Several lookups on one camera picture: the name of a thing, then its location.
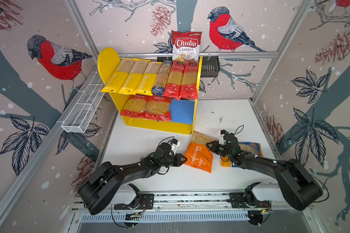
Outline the orange macaroni bag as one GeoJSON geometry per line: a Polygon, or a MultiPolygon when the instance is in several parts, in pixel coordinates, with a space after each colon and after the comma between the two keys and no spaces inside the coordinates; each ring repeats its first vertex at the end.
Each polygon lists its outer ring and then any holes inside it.
{"type": "Polygon", "coordinates": [[[194,131],[191,142],[184,155],[187,158],[185,164],[211,173],[213,153],[207,148],[207,143],[213,143],[214,141],[216,141],[215,138],[194,131]]]}

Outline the red short pasta bag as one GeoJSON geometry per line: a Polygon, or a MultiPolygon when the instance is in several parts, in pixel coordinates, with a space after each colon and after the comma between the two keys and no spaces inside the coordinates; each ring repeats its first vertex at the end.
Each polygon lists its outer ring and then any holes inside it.
{"type": "Polygon", "coordinates": [[[172,99],[161,96],[150,96],[144,118],[156,121],[172,121],[170,105],[172,99]]]}

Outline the red spaghetti bag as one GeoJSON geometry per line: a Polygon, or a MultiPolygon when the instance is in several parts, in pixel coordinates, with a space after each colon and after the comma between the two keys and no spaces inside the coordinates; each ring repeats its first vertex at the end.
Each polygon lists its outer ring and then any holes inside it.
{"type": "Polygon", "coordinates": [[[199,63],[190,61],[185,65],[184,75],[181,84],[179,97],[181,99],[198,99],[197,94],[197,79],[198,79],[199,63]]]}
{"type": "Polygon", "coordinates": [[[163,93],[164,97],[180,100],[180,90],[185,71],[185,63],[174,61],[163,93]]]}

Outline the red macaroni bag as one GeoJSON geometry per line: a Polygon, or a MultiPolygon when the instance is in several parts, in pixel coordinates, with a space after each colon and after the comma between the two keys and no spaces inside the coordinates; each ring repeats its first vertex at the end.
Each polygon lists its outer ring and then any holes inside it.
{"type": "Polygon", "coordinates": [[[131,95],[120,115],[131,118],[144,118],[147,111],[147,103],[149,96],[131,95]]]}

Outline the blue spaghetti bag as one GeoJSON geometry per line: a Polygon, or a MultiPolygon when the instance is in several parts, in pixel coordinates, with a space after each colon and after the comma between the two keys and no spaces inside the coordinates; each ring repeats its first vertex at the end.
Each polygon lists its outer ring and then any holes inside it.
{"type": "Polygon", "coordinates": [[[156,96],[163,96],[167,81],[171,72],[173,61],[164,60],[161,64],[159,72],[152,87],[151,93],[156,96]]]}

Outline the yellow Pastatime spaghetti bag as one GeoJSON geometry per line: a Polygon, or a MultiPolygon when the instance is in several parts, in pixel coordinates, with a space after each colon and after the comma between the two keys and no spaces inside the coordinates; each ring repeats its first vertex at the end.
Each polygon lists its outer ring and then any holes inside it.
{"type": "Polygon", "coordinates": [[[154,82],[157,78],[157,74],[161,68],[162,62],[149,62],[146,67],[144,74],[142,75],[136,89],[134,90],[134,95],[146,95],[152,96],[152,88],[154,82]]]}
{"type": "Polygon", "coordinates": [[[126,80],[129,72],[132,70],[136,59],[123,58],[120,64],[117,66],[113,75],[109,78],[101,92],[113,92],[119,93],[124,81],[126,80]]]}
{"type": "Polygon", "coordinates": [[[142,78],[150,60],[136,59],[135,63],[129,72],[126,80],[119,90],[119,94],[123,95],[133,95],[134,91],[142,78]]]}

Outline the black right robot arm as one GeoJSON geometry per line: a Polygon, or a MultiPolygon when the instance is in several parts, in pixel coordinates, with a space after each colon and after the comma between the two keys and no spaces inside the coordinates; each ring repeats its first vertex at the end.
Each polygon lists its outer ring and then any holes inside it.
{"type": "Polygon", "coordinates": [[[225,130],[220,131],[218,141],[208,142],[206,146],[241,169],[253,170],[277,181],[274,184],[255,182],[245,188],[242,201],[250,207],[275,201],[286,202],[302,211],[323,195],[321,186],[296,159],[274,160],[243,150],[237,137],[225,130]]]}

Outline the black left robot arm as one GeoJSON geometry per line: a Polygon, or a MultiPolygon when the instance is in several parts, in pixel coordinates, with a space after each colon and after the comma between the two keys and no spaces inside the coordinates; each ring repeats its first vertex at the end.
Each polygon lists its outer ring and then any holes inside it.
{"type": "Polygon", "coordinates": [[[129,165],[102,163],[78,188],[84,207],[91,215],[103,211],[112,201],[121,185],[137,179],[146,179],[159,174],[162,167],[180,167],[188,158],[172,150],[169,143],[161,143],[156,150],[129,165]]]}

